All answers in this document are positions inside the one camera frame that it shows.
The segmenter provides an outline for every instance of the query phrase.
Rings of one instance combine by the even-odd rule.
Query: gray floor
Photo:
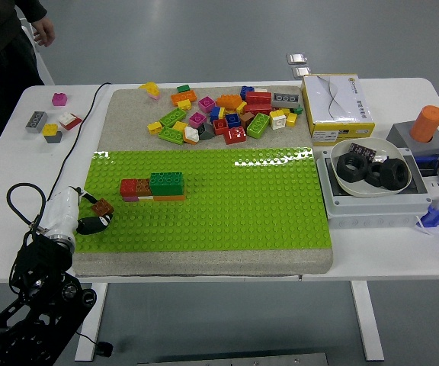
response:
[[[423,77],[439,94],[439,1],[43,0],[57,40],[41,51],[57,85],[291,79],[313,72]],[[439,281],[369,283],[386,365],[439,365]],[[13,294],[0,285],[0,310]],[[326,352],[362,365],[349,284],[111,285],[96,364]],[[57,364],[71,364],[76,338]]]

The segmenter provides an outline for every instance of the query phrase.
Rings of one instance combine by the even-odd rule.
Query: black nut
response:
[[[374,187],[380,187],[382,183],[380,183],[380,168],[382,167],[381,162],[372,162],[368,166],[367,176],[365,177],[365,181]]]
[[[408,166],[401,159],[387,159],[380,167],[380,183],[391,191],[403,189],[408,184]]]
[[[367,166],[368,163],[365,156],[349,152],[338,158],[336,173],[344,181],[354,183],[365,178]]]

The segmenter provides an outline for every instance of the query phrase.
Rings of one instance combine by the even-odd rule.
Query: small metal plate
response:
[[[202,361],[157,362],[137,366],[328,366],[326,353],[252,358],[224,358]]]
[[[311,69],[309,67],[293,67],[293,74],[295,79],[302,79],[305,75],[309,75]]]
[[[289,65],[306,65],[308,59],[302,53],[288,53],[286,55]]]

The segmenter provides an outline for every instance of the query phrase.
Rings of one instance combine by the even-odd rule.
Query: red lego brick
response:
[[[245,101],[247,104],[271,104],[272,93],[268,91],[247,91]]]
[[[120,185],[121,197],[135,197],[137,182],[138,179],[121,179],[121,185]]]
[[[213,127],[215,135],[223,135],[224,133],[228,132],[228,123],[226,122],[226,118],[214,120]]]
[[[228,130],[228,132],[223,134],[225,137],[226,145],[230,145],[232,143],[242,143],[247,140],[247,135],[243,127],[233,127]]]
[[[272,107],[270,104],[247,104],[245,106],[245,113],[252,113],[254,116],[257,113],[266,114],[267,116],[272,112]]]

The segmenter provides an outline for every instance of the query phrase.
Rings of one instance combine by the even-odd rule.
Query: orange cylinder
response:
[[[427,105],[421,109],[409,134],[420,143],[429,143],[439,126],[439,108]]]

